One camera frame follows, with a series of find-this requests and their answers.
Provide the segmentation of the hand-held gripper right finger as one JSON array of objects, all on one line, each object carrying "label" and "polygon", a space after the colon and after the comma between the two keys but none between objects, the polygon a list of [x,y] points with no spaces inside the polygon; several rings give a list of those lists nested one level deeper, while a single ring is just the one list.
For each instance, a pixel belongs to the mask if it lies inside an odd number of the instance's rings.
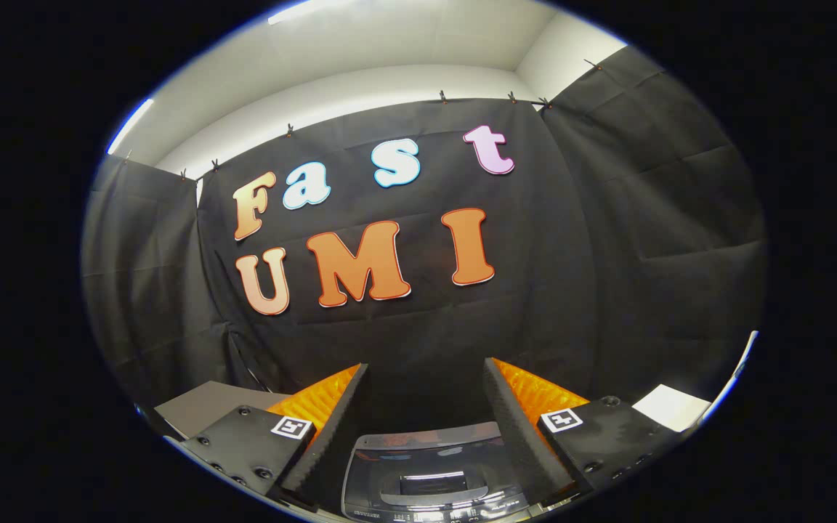
[{"label": "hand-held gripper right finger", "polygon": [[522,491],[539,506],[618,486],[682,439],[614,395],[585,400],[492,357],[484,388]]}]

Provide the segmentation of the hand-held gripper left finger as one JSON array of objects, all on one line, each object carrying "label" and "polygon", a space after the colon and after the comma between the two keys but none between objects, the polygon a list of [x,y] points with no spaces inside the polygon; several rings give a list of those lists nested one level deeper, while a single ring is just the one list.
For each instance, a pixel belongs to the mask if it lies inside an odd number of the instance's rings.
[{"label": "hand-held gripper left finger", "polygon": [[353,365],[272,407],[235,406],[179,451],[279,511],[332,514],[369,391],[368,365]]}]

